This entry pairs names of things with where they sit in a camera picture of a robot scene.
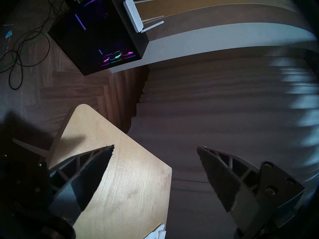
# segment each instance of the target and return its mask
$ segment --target blue sticker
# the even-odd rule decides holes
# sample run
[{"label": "blue sticker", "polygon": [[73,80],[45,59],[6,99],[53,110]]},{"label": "blue sticker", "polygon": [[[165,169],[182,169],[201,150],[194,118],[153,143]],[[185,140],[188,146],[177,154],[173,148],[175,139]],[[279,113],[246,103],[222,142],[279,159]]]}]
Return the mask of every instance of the blue sticker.
[{"label": "blue sticker", "polygon": [[7,35],[5,36],[5,38],[11,37],[12,36],[12,31],[8,31]]}]

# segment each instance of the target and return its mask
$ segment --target white router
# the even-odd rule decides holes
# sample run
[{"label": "white router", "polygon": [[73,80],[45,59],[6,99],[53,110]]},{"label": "white router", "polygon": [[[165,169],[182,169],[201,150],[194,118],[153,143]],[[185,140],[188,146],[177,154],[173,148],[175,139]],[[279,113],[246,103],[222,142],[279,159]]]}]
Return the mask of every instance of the white router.
[{"label": "white router", "polygon": [[159,26],[161,24],[164,23],[164,21],[161,21],[159,23],[156,23],[150,27],[147,27],[146,29],[143,29],[144,26],[143,26],[143,22],[146,22],[146,21],[149,21],[149,20],[152,20],[152,19],[157,19],[157,18],[162,18],[164,17],[163,15],[162,16],[158,16],[158,17],[154,17],[154,18],[149,18],[149,19],[146,19],[146,20],[142,20],[138,11],[137,11],[137,8],[135,6],[136,3],[141,3],[141,2],[149,2],[149,1],[156,1],[156,0],[145,0],[145,1],[133,1],[133,0],[125,0],[123,2],[123,5],[124,5],[124,8],[126,10],[126,13],[127,15],[129,16],[129,19],[131,20],[131,23],[135,29],[136,32],[145,32],[145,31],[148,31],[156,26]]}]

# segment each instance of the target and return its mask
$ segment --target green cable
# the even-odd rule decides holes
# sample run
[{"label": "green cable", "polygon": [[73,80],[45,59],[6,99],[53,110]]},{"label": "green cable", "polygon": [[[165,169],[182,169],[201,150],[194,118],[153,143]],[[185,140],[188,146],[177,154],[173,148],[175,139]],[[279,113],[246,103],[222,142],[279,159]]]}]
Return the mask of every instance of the green cable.
[{"label": "green cable", "polygon": [[55,4],[53,3],[53,0],[51,0],[51,3],[52,3],[52,5],[55,7],[55,9],[58,11],[58,13],[59,13],[59,11],[61,11],[61,10],[57,9],[57,7],[55,6]]},{"label": "green cable", "polygon": [[[33,45],[33,44],[35,44],[37,41],[39,41],[42,37],[44,37],[44,35],[45,34],[47,34],[47,32],[49,31],[49,30],[47,30],[41,37],[39,37],[36,41],[34,41],[33,43],[31,43],[26,49],[25,49],[25,51],[23,51],[22,52],[22,54],[20,55],[20,57],[22,57],[23,56],[23,54]],[[2,67],[0,67],[0,70],[1,69],[4,69],[6,66],[8,66],[8,65],[10,65],[10,64],[12,64],[12,63],[14,63],[15,61],[13,60],[13,61],[11,61],[10,63],[8,63],[8,64],[6,64],[6,65],[4,65],[4,66],[2,66]]]}]

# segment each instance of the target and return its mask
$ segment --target wooden table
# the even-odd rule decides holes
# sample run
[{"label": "wooden table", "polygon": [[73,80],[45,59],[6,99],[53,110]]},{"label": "wooden table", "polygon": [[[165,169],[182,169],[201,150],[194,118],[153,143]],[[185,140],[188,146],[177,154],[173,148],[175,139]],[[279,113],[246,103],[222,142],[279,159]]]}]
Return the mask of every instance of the wooden table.
[{"label": "wooden table", "polygon": [[46,156],[49,168],[80,153],[114,145],[99,187],[74,229],[77,238],[143,239],[166,223],[172,168],[90,106],[68,113]]}]

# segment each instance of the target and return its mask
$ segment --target purple led strip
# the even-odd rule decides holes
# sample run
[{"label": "purple led strip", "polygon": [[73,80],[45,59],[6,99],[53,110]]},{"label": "purple led strip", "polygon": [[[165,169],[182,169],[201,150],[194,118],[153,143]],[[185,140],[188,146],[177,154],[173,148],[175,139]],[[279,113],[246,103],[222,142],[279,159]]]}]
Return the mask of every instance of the purple led strip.
[{"label": "purple led strip", "polygon": [[86,30],[85,27],[84,27],[84,25],[82,24],[82,22],[80,21],[79,17],[78,17],[76,14],[75,14],[75,17],[78,19],[78,21],[80,22],[80,24],[81,24],[81,26],[83,27],[83,29]]},{"label": "purple led strip", "polygon": [[126,54],[126,55],[123,55],[123,56],[127,56],[127,55],[130,55],[130,54],[133,54],[133,52],[129,52],[128,54]]},{"label": "purple led strip", "polygon": [[129,59],[129,58],[134,57],[134,56],[135,56],[135,55],[131,55],[131,56],[125,57],[125,58],[123,58],[123,60]]},{"label": "purple led strip", "polygon": [[[95,1],[95,0],[91,0],[91,1],[88,2],[87,4],[90,4],[91,2],[94,2],[94,1]],[[85,4],[84,7],[85,7],[87,4]]]}]

